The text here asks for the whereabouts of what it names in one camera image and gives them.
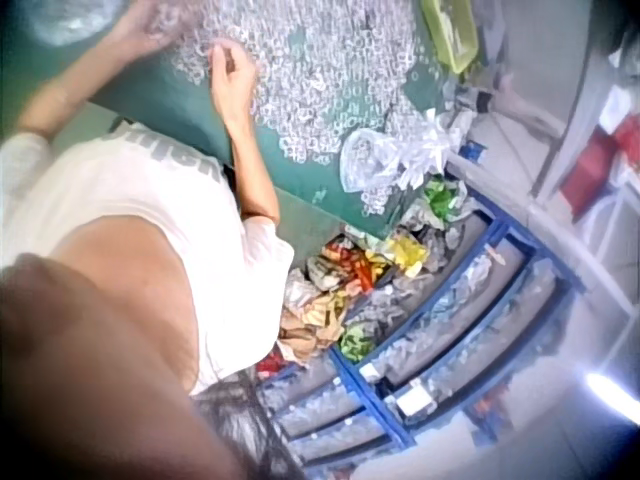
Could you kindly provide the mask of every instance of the green plastic basket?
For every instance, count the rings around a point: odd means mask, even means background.
[[[478,33],[469,0],[422,0],[422,12],[438,60],[461,73],[478,54]]]

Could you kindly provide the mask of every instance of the blue storage rack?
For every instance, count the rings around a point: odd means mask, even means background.
[[[325,355],[328,355],[333,362],[337,371],[336,376],[308,392],[303,398],[296,399],[294,402],[277,409],[277,411],[271,412],[274,422],[282,422],[287,412],[291,411],[292,408],[304,408],[308,401],[318,398],[331,388],[342,384],[347,389],[347,392],[357,395],[359,399],[359,405],[353,411],[340,415],[324,425],[309,428],[296,435],[287,435],[285,433],[285,439],[290,443],[307,442],[338,431],[343,428],[345,422],[353,422],[364,417],[373,418],[384,430],[383,435],[365,444],[309,461],[301,459],[302,466],[310,478],[325,474],[328,471],[358,465],[365,460],[383,454],[410,448],[416,444],[415,437],[419,433],[426,429],[439,428],[448,423],[455,413],[476,403],[486,392],[512,374],[517,366],[517,360],[530,353],[530,350],[535,347],[536,341],[550,328],[550,325],[553,324],[552,321],[566,310],[574,296],[584,292],[584,286],[579,278],[523,225],[499,209],[486,197],[477,192],[470,193],[479,200],[486,211],[490,212],[491,218],[482,212],[477,212],[489,223],[488,228],[475,240],[462,261],[449,273],[448,278],[358,365],[354,365],[347,360],[336,346],[331,347]],[[462,330],[455,340],[437,351],[433,358],[423,365],[419,372],[413,374],[411,378],[402,381],[398,385],[388,387],[386,390],[376,388],[375,385],[367,383],[367,379],[360,373],[360,369],[406,335],[423,315],[430,312],[438,300],[462,277],[473,261],[485,253],[487,246],[495,248],[502,241],[508,241],[522,252],[524,261],[513,277],[502,288],[501,293],[482,310],[475,320]],[[522,331],[517,334],[510,345],[493,358],[490,364],[476,374],[471,381],[457,389],[452,396],[441,401],[433,412],[417,419],[409,419],[409,421],[403,418],[403,415],[395,412],[389,402],[390,398],[396,398],[408,392],[412,385],[415,384],[415,381],[426,379],[439,367],[455,359],[485,329],[490,328],[500,318],[505,311],[505,307],[522,290],[527,279],[533,275],[536,262],[543,259],[549,259],[553,264],[553,271],[556,277],[555,286],[542,307],[523,327]],[[393,275],[393,273],[395,272],[386,275],[379,285],[386,284],[389,280],[386,277]],[[356,302],[348,313],[348,317],[357,313],[364,303],[364,301]],[[263,386],[268,387],[276,381],[286,379],[298,372],[300,368],[297,365],[289,365],[278,372],[276,376],[265,381]]]

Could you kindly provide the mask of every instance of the white t-shirt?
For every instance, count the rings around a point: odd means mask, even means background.
[[[134,125],[55,162],[45,139],[19,134],[0,149],[0,168],[2,266],[50,255],[97,218],[139,216],[162,229],[189,278],[199,342],[191,393],[269,353],[293,249],[264,219],[241,221],[215,158]]]

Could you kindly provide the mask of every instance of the green work surface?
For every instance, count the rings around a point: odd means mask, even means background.
[[[415,5],[419,37],[426,48],[425,55],[433,59],[431,39],[418,4]],[[33,89],[64,70],[99,39],[98,35],[64,47],[43,45],[28,34],[15,7],[9,10],[3,23],[3,76],[17,76],[22,84],[32,85]],[[433,60],[430,64],[432,68],[437,65],[435,76],[429,73],[426,65],[418,63],[409,72],[404,86],[409,99],[421,111],[439,107],[442,101],[441,86],[445,75],[437,62]],[[3,102],[26,100],[10,98],[3,92],[5,96]],[[173,69],[167,55],[130,66],[93,101],[231,164],[229,138],[211,105],[208,86],[204,82],[199,86],[189,83],[184,75]],[[338,156],[328,166],[313,161],[297,164],[284,157],[274,130],[258,127],[257,137],[275,185],[377,237],[385,237],[391,231],[417,194],[398,191],[390,198],[383,215],[365,216],[360,193],[350,194],[342,189]]]

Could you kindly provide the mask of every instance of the woman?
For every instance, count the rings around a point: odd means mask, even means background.
[[[139,125],[50,160],[88,98],[180,34],[149,35],[155,12],[135,1],[0,151],[3,419],[83,475],[255,477],[269,469],[213,435],[187,396],[269,352],[293,257],[249,114],[250,58],[228,41],[211,51],[240,213],[215,159]]]

